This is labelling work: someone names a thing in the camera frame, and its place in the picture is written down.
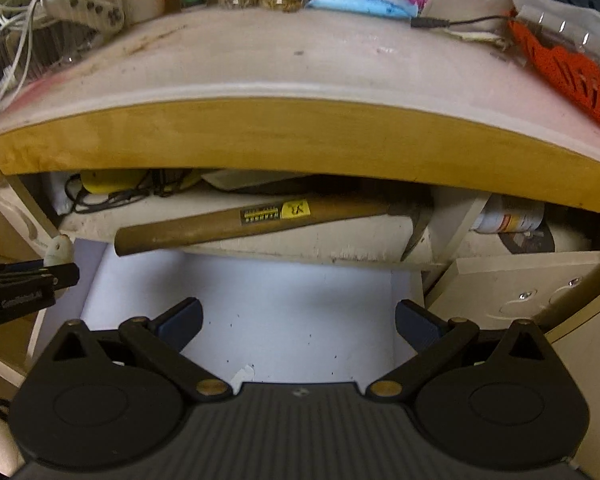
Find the white drawer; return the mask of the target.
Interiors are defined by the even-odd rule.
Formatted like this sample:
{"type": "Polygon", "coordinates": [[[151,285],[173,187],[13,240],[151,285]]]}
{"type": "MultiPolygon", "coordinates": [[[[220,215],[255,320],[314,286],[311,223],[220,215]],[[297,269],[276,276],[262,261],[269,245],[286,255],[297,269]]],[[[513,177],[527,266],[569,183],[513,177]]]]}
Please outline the white drawer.
{"type": "Polygon", "coordinates": [[[394,307],[424,301],[417,272],[179,250],[118,257],[87,240],[74,250],[79,284],[36,323],[36,356],[72,318],[110,330],[134,315],[155,318],[187,297],[202,303],[204,328],[184,356],[227,382],[252,364],[255,382],[366,387],[414,354],[396,334],[394,307]]]}
{"type": "Polygon", "coordinates": [[[428,292],[426,307],[484,330],[517,318],[549,330],[599,294],[600,252],[458,258],[428,292]]]}

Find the white oval plastic device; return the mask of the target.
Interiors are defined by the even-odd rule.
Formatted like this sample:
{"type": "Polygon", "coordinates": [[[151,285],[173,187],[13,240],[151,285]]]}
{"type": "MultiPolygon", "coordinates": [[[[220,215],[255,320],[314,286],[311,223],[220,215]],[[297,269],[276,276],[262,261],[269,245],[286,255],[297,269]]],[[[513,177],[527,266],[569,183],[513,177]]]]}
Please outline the white oval plastic device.
{"type": "Polygon", "coordinates": [[[73,261],[74,246],[71,238],[64,234],[54,237],[46,248],[44,266],[60,266],[73,261]]]}

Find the white right drawer front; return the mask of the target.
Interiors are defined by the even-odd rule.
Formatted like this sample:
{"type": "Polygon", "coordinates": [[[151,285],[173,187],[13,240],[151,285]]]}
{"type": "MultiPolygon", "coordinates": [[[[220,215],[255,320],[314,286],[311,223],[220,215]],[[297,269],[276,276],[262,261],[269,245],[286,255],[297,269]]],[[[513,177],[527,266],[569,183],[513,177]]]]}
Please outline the white right drawer front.
{"type": "Polygon", "coordinates": [[[549,330],[599,294],[600,252],[458,258],[428,292],[426,307],[484,330],[517,318],[549,330]]]}

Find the yellow plastic device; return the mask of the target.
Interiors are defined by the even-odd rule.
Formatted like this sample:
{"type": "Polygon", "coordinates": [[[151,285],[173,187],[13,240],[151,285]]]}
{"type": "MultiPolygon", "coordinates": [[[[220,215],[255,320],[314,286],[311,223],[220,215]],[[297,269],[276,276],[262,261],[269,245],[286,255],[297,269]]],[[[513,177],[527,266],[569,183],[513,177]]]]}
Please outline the yellow plastic device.
{"type": "Polygon", "coordinates": [[[141,169],[83,170],[80,172],[80,179],[87,192],[109,195],[132,190],[143,180],[145,174],[146,171],[141,169]]]}

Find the white paper scrap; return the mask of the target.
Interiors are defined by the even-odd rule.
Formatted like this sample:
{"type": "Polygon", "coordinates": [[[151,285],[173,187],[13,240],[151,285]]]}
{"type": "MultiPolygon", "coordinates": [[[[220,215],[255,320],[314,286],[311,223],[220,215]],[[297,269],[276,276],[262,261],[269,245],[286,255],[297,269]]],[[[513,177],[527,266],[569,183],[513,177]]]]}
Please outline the white paper scrap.
{"type": "Polygon", "coordinates": [[[238,393],[245,382],[254,382],[256,369],[252,364],[246,364],[240,368],[230,380],[234,393],[238,393]]]}

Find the white tube can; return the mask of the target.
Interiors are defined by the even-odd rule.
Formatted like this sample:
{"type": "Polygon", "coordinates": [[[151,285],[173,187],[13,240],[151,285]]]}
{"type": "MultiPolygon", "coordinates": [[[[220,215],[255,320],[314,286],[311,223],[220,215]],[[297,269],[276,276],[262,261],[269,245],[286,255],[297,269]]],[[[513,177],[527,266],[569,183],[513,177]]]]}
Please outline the white tube can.
{"type": "Polygon", "coordinates": [[[503,194],[492,194],[472,230],[481,234],[523,233],[536,230],[544,217],[545,204],[503,194]]]}

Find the clear plastic organizer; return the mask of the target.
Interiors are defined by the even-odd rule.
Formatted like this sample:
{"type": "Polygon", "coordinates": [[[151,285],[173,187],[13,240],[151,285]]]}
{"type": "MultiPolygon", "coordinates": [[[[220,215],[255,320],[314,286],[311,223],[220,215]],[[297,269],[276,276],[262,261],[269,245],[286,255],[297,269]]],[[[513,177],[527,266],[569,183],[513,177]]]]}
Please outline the clear plastic organizer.
{"type": "MultiPolygon", "coordinates": [[[[14,62],[19,41],[20,32],[0,32],[0,81],[14,62]]],[[[100,46],[103,41],[104,37],[100,32],[76,23],[55,22],[36,28],[32,32],[32,49],[29,49],[28,42],[24,44],[15,78],[21,76],[29,50],[31,57],[27,80],[35,80],[58,65],[72,63],[92,47],[100,46]]]]}

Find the wooden desk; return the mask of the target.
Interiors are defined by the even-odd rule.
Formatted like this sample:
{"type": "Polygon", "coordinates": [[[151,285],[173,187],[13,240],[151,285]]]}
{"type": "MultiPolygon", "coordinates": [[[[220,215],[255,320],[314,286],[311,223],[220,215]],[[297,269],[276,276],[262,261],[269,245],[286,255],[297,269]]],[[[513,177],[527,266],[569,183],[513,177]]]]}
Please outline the wooden desk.
{"type": "Polygon", "coordinates": [[[600,126],[497,50],[380,18],[204,9],[136,26],[0,115],[0,211],[57,226],[24,174],[230,168],[413,181],[449,261],[493,193],[600,214],[600,126]]]}

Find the white power strip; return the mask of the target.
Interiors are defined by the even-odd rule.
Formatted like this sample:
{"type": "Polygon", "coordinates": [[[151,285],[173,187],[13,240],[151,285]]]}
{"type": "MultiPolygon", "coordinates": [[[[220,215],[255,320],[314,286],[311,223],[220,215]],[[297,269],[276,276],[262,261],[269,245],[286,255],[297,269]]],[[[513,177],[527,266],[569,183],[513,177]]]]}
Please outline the white power strip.
{"type": "Polygon", "coordinates": [[[122,7],[108,0],[42,0],[42,6],[51,18],[84,25],[105,35],[115,35],[124,26],[122,7]]]}

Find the orange plastic basket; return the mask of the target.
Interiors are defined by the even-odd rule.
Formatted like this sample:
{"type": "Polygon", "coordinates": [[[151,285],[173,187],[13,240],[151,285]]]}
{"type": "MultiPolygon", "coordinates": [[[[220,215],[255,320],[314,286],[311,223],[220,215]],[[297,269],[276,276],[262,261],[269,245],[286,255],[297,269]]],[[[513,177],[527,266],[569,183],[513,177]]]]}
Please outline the orange plastic basket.
{"type": "Polygon", "coordinates": [[[536,71],[600,125],[600,66],[582,53],[543,46],[521,22],[510,21],[508,28],[536,71]]]}

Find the clear plastic bag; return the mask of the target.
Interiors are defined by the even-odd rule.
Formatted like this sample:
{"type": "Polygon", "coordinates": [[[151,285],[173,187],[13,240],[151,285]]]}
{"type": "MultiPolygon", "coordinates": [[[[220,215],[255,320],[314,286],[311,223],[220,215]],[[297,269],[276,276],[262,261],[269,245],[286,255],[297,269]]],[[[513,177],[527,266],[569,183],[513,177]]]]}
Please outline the clear plastic bag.
{"type": "Polygon", "coordinates": [[[600,12],[556,0],[513,0],[516,20],[600,66],[600,12]]]}

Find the blue face mask pack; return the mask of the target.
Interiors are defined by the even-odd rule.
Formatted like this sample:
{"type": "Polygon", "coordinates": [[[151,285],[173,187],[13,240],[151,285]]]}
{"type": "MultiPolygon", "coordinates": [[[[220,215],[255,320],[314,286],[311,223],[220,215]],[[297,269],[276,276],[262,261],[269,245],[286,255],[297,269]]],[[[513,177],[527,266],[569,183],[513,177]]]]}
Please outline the blue face mask pack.
{"type": "Polygon", "coordinates": [[[394,20],[410,20],[418,15],[418,6],[407,0],[310,0],[308,7],[394,20]]]}

